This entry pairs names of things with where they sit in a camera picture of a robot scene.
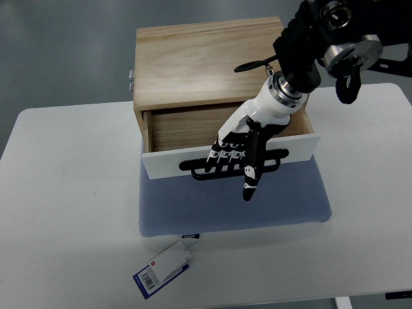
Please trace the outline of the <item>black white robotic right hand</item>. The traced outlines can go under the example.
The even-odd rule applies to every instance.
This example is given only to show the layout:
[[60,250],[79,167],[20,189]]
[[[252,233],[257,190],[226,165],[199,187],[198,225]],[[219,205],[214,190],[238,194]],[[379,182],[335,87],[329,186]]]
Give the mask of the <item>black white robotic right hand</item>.
[[256,98],[248,99],[231,114],[218,131],[207,158],[205,172],[243,160],[243,199],[250,201],[263,174],[267,142],[282,133],[290,115],[308,95],[293,90],[281,72],[271,75]]

